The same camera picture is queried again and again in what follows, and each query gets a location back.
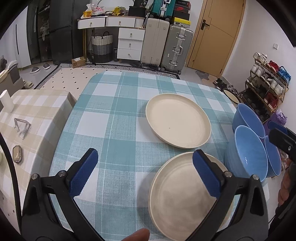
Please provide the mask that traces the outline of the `person's right hand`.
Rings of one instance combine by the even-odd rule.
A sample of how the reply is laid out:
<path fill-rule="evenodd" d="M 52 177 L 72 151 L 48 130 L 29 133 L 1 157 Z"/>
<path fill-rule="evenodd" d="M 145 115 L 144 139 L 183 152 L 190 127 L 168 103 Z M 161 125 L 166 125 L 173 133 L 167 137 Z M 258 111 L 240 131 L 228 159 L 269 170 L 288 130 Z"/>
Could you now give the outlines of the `person's right hand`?
<path fill-rule="evenodd" d="M 288 158 L 286 164 L 287 168 L 278 192 L 278 207 L 282 206 L 288 200 L 290 192 L 295 185 L 295 163 Z"/>

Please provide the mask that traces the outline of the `person's left hand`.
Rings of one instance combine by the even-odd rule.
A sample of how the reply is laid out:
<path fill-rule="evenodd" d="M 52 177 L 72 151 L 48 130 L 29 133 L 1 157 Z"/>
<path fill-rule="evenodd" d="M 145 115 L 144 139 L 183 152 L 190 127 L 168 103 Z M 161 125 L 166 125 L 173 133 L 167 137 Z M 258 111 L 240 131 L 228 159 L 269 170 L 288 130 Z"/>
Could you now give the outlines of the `person's left hand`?
<path fill-rule="evenodd" d="M 150 231 L 147 228 L 141 228 L 128 237 L 125 237 L 122 241 L 148 241 L 149 236 Z"/>

